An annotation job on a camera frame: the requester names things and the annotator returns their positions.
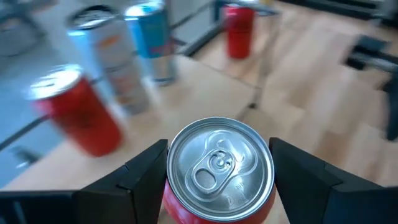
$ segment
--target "wooden table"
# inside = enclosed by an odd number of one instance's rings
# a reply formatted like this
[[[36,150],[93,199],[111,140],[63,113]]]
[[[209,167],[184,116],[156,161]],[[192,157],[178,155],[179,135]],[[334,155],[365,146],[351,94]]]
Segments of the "wooden table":
[[[3,190],[81,189],[115,170],[159,139],[169,139],[189,123],[209,116],[236,118],[250,104],[254,88],[184,56],[176,56],[180,79],[170,86],[148,85],[151,107],[125,116],[111,102],[110,111],[125,130],[116,152],[92,158],[70,140],[58,145]]]

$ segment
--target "can top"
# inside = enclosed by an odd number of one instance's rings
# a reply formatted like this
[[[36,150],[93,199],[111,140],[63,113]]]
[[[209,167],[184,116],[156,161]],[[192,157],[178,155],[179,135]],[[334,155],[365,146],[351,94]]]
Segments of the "can top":
[[[105,25],[118,15],[118,12],[109,6],[90,6],[69,16],[67,25],[69,28],[78,30],[93,29]]]
[[[265,141],[229,118],[189,124],[170,145],[170,186],[181,204],[214,222],[233,222],[257,212],[274,185],[274,164]]]
[[[124,11],[124,16],[127,20],[129,18],[149,16],[163,10],[164,7],[165,4],[163,1],[149,1],[135,4]]]
[[[28,99],[40,100],[57,96],[73,88],[82,78],[82,68],[79,65],[59,65],[53,67],[48,74],[30,84]]]

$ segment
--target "soda can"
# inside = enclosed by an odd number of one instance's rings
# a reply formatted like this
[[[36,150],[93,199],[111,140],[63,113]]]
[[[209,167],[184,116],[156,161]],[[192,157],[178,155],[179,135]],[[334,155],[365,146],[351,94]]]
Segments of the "soda can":
[[[170,145],[164,205],[177,223],[260,224],[274,203],[274,175],[255,130],[229,118],[201,119]]]
[[[68,35],[100,69],[125,111],[144,111],[149,104],[147,94],[132,59],[126,22],[119,13],[109,6],[87,7],[68,18],[68,27]]]
[[[124,19],[142,60],[142,69],[158,85],[175,81],[177,71],[164,2],[149,1],[128,7]]]
[[[78,65],[54,67],[30,85],[28,98],[92,156],[113,152],[121,144],[121,130]]]

